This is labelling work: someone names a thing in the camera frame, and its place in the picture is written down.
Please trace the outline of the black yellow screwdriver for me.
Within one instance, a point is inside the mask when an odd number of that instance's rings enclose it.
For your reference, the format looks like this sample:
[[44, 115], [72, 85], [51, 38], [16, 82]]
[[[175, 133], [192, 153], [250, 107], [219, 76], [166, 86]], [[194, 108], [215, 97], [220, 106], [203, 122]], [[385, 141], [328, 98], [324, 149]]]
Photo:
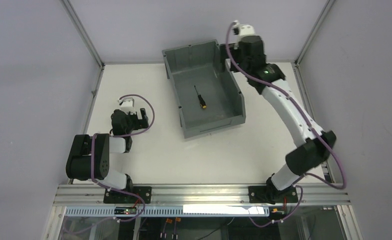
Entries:
[[206, 102], [204, 101], [202, 95], [198, 92], [196, 86], [194, 86], [194, 88], [195, 88], [195, 91], [196, 91], [196, 94], [197, 94], [197, 97], [198, 97], [198, 100], [199, 100], [200, 107], [202, 109], [206, 109], [207, 108]]

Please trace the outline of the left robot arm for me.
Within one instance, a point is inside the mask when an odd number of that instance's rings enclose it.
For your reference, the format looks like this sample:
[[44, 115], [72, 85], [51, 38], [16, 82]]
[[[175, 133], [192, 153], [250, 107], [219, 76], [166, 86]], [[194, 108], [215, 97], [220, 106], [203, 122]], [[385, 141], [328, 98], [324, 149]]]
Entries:
[[130, 134], [149, 127], [144, 108], [140, 109], [140, 114], [141, 118], [136, 112], [116, 109], [111, 115], [113, 135], [76, 135], [65, 166], [68, 178], [93, 181], [108, 189], [133, 192], [131, 177], [110, 168], [110, 155], [129, 153], [133, 143]]

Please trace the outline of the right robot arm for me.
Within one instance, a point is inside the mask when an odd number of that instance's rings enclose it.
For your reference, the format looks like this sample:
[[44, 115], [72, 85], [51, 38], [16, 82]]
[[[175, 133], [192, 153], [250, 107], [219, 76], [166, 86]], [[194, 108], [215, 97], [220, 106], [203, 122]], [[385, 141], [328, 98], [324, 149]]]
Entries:
[[237, 43], [221, 46], [224, 58], [231, 61], [230, 70], [240, 72], [276, 111], [287, 127], [296, 149], [285, 156], [285, 164], [265, 183], [255, 197], [275, 204], [294, 189], [294, 184], [311, 169], [325, 162], [337, 138], [324, 131], [299, 105], [283, 71], [266, 62], [263, 41], [258, 35], [244, 36]]

